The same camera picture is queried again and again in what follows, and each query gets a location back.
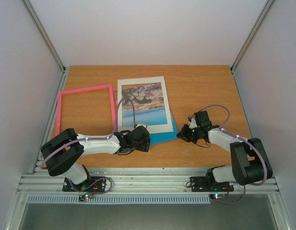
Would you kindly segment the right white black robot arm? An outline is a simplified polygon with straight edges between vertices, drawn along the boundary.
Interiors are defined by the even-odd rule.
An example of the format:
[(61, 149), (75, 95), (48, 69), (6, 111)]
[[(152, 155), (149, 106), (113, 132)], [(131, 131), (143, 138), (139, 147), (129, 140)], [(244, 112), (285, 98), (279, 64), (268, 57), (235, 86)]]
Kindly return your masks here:
[(243, 138), (213, 125), (207, 111), (199, 111), (188, 118), (177, 138), (196, 144), (202, 139), (217, 145), (230, 154), (229, 166), (210, 168), (202, 180), (208, 190), (217, 190), (232, 181), (239, 185), (260, 186), (272, 178), (273, 170), (263, 143), (259, 138)]

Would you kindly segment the pink photo frame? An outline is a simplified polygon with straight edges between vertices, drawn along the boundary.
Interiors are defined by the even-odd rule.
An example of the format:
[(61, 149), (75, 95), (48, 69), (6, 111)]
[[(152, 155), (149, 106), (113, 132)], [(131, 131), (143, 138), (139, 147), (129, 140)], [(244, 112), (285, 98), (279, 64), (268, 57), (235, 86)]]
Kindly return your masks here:
[(113, 127), (116, 128), (116, 125), (114, 124), (116, 111), (115, 111), (115, 104), (114, 104), (113, 85), (112, 84), (104, 84), (104, 85), (96, 85), (96, 86), (91, 86), (91, 87), (77, 88), (77, 89), (64, 90), (64, 91), (59, 91), (58, 92), (55, 135), (57, 136), (60, 133), (62, 97), (64, 95), (91, 92), (91, 91), (98, 91), (98, 90), (103, 90), (103, 89), (108, 89), (109, 90), (110, 108), (111, 108), (111, 113), (112, 113), (112, 123), (113, 123)]

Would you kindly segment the white mat board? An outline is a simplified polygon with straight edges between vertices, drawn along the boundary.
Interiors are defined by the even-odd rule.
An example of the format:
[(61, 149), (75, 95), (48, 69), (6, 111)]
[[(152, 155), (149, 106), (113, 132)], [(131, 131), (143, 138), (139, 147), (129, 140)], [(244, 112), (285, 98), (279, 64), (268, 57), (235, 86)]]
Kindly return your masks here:
[[(118, 112), (117, 112), (117, 127), (118, 127), (118, 130), (122, 131), (119, 127), (119, 120), (118, 118), (120, 117), (120, 106), (122, 104), (122, 98), (120, 99), (119, 98), (119, 95), (121, 95), (120, 93), (120, 89), (121, 89), (121, 85), (123, 84), (137, 84), (137, 82), (139, 81), (149, 81), (149, 82), (159, 82), (159, 81), (162, 81), (164, 84), (165, 84), (165, 79), (163, 76), (159, 76), (159, 77), (148, 77), (148, 78), (134, 78), (134, 79), (122, 79), (122, 80), (118, 80), (117, 81), (117, 102), (119, 103), (119, 108), (118, 108)], [(136, 124), (134, 124), (133, 128), (127, 128), (125, 130), (132, 130), (134, 129)]]

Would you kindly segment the beach landscape photo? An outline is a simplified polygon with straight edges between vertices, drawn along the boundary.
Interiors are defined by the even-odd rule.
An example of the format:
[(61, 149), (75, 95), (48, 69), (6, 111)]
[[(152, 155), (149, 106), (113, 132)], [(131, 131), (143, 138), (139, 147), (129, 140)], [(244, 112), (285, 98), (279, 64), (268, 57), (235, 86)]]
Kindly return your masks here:
[(119, 128), (133, 128), (134, 124), (147, 125), (151, 144), (174, 140), (177, 127), (169, 111), (165, 84), (162, 81), (139, 81), (121, 85)]

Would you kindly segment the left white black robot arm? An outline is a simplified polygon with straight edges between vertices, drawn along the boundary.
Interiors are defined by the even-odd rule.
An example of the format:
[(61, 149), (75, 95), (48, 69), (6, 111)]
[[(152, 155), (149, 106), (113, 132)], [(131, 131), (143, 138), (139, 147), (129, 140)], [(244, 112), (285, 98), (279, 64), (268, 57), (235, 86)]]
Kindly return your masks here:
[(106, 136), (77, 134), (68, 128), (41, 147), (44, 161), (40, 168), (50, 176), (62, 175), (79, 190), (91, 186), (90, 175), (84, 165), (77, 163), (81, 156), (91, 154), (127, 155), (135, 150), (148, 152), (150, 134), (145, 126), (138, 125), (133, 130), (113, 132)]

